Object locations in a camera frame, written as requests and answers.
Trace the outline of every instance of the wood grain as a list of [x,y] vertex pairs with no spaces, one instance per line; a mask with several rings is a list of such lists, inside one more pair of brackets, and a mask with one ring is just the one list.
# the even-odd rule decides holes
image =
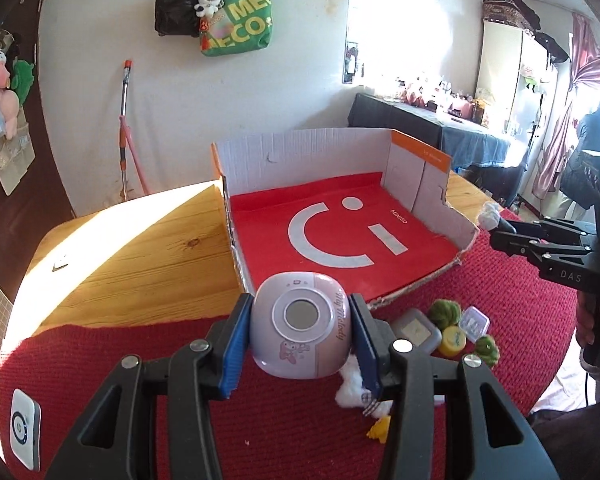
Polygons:
[[478,214],[484,203],[493,202],[477,187],[455,173],[449,175],[449,182],[446,185],[446,201],[476,225]]
[[[174,189],[53,229],[20,287],[7,339],[67,323],[133,326],[228,314],[240,286],[220,190],[219,182]],[[446,197],[472,221],[488,200],[456,174]]]

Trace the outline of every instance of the small clear box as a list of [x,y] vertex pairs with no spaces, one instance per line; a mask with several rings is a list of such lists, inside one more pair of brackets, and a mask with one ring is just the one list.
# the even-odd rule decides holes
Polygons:
[[470,306],[462,313],[458,327],[464,332],[469,341],[475,343],[483,335],[487,334],[489,323],[490,321],[486,314],[481,313],[474,306]]

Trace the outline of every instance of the green plush toy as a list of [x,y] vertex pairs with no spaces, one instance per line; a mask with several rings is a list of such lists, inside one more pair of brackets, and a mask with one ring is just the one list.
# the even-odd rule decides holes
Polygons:
[[493,368],[500,360],[500,349],[490,335],[482,336],[475,342],[474,353],[489,367]]
[[449,326],[457,325],[461,314],[462,309],[460,309],[460,305],[457,302],[436,300],[427,312],[427,317],[442,332]]
[[13,62],[13,78],[11,78],[11,90],[16,92],[20,106],[24,104],[33,86],[33,65],[19,59]]

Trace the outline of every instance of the cardboard box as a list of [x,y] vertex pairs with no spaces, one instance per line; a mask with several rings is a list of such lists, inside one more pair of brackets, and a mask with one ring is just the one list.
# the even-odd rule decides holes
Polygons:
[[314,270],[380,306],[458,264],[478,232],[446,203],[451,158],[396,130],[227,139],[212,157],[248,292],[269,274]]

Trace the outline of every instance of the black jacket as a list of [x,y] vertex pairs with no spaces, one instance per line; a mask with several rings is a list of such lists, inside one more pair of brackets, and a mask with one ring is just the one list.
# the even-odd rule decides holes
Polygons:
[[584,174],[582,165],[582,151],[590,150],[600,152],[600,114],[586,115],[578,124],[578,143],[576,149],[567,161],[564,168],[560,191],[571,198],[579,206],[589,209],[594,203],[594,193],[591,185]]

